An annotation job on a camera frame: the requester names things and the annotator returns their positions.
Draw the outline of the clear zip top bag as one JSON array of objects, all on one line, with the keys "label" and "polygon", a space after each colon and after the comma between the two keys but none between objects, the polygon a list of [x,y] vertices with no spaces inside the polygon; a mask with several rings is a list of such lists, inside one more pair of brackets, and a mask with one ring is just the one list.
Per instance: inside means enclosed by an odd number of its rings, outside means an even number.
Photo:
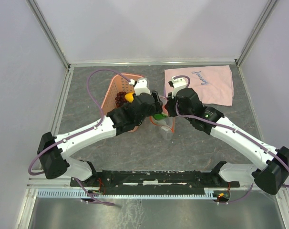
[{"label": "clear zip top bag", "polygon": [[[162,114],[168,115],[168,112],[165,108],[165,104],[167,103],[167,99],[164,96],[159,96],[161,101],[163,102],[163,112]],[[155,120],[152,116],[150,117],[150,121],[153,125],[158,127],[160,135],[166,141],[170,141],[175,132],[175,119],[173,117],[165,118],[163,120]]]}]

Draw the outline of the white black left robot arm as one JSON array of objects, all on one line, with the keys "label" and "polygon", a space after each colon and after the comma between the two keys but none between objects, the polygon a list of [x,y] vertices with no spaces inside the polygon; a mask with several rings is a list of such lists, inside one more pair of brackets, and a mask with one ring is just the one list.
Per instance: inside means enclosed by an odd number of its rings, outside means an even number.
[{"label": "white black left robot arm", "polygon": [[43,134],[37,151],[43,174],[47,179],[71,176],[93,186],[97,182],[93,165],[71,156],[93,143],[134,130],[147,117],[161,114],[162,106],[157,91],[141,93],[131,103],[113,109],[87,126],[58,136],[51,132]]}]

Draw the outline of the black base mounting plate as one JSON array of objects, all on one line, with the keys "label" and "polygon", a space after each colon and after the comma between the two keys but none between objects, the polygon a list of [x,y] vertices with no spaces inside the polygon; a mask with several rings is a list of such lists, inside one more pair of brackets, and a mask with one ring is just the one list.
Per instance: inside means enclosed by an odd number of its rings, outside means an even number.
[{"label": "black base mounting plate", "polygon": [[231,187],[216,172],[201,171],[110,171],[96,173],[86,181],[71,179],[70,186],[98,188],[106,195],[184,195],[204,194],[205,188]]}]

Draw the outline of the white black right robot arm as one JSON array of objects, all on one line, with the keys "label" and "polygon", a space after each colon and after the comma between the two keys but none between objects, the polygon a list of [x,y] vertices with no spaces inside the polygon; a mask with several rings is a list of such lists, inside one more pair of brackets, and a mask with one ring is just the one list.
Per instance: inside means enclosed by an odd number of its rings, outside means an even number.
[{"label": "white black right robot arm", "polygon": [[266,144],[236,126],[217,109],[202,105],[192,88],[169,93],[165,105],[171,117],[182,117],[198,131],[213,136],[248,158],[251,165],[225,163],[211,174],[211,182],[221,187],[240,179],[255,183],[261,190],[275,195],[289,177],[289,149]]}]

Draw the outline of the pink plastic perforated basket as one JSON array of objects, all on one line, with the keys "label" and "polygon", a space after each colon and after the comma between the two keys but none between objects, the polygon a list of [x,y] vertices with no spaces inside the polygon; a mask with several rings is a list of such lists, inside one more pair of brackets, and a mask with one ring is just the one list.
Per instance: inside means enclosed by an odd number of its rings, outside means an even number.
[{"label": "pink plastic perforated basket", "polygon": [[132,103],[125,103],[116,108],[115,97],[118,92],[125,91],[134,93],[134,87],[129,85],[129,80],[138,80],[144,78],[131,73],[116,74],[108,87],[102,104],[104,129],[111,129],[115,135],[125,132],[134,132],[140,126],[148,115],[151,94],[142,93],[139,96],[134,94]]}]

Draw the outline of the watermelon slice toy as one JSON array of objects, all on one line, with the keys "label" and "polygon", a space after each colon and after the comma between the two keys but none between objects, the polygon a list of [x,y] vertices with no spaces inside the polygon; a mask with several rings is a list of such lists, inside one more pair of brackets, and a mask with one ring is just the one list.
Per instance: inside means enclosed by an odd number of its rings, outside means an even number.
[{"label": "watermelon slice toy", "polygon": [[168,115],[166,115],[166,114],[155,114],[155,115],[153,115],[153,118],[155,120],[163,120],[165,118],[168,118]]}]

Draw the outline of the dark red grape bunch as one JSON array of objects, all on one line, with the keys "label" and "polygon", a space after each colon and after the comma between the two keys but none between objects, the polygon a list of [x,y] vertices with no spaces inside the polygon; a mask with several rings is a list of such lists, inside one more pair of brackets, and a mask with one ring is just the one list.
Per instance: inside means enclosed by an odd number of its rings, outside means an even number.
[{"label": "dark red grape bunch", "polygon": [[127,92],[125,91],[121,91],[121,92],[118,92],[116,97],[115,97],[115,105],[116,105],[116,108],[119,108],[121,107],[122,105],[124,105],[125,103],[127,103],[128,101],[126,100],[125,98],[125,95],[127,94]]}]

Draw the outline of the pink embroidered cloth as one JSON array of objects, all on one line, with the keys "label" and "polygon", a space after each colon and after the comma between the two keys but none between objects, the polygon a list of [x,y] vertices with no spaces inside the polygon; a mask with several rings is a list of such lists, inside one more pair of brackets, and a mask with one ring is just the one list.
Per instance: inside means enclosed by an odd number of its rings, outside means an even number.
[{"label": "pink embroidered cloth", "polygon": [[166,93],[173,90],[168,84],[172,77],[185,75],[190,78],[189,87],[194,89],[202,103],[222,106],[233,104],[233,77],[228,65],[166,69],[164,73]]}]

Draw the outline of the yellow toy mango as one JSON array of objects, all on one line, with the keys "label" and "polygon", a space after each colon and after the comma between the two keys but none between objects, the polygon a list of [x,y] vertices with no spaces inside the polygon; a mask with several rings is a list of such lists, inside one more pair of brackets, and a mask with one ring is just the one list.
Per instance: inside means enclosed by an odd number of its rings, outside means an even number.
[{"label": "yellow toy mango", "polygon": [[127,102],[132,103],[134,100],[134,93],[127,93],[124,98]]}]

